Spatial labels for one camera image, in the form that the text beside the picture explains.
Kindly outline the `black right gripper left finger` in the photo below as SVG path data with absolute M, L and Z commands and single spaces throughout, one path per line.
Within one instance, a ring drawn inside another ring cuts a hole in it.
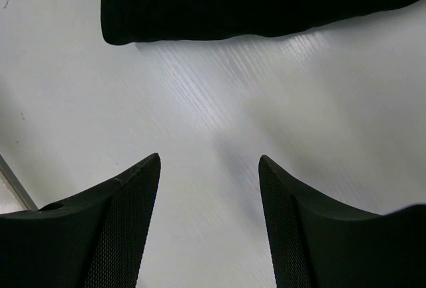
M 2 287 L 135 287 L 160 179 L 151 154 L 37 211 L 1 215 Z

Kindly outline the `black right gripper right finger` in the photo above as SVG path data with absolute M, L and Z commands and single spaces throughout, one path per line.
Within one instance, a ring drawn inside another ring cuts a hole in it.
M 339 202 L 268 156 L 260 192 L 278 287 L 424 287 L 425 206 L 385 215 Z

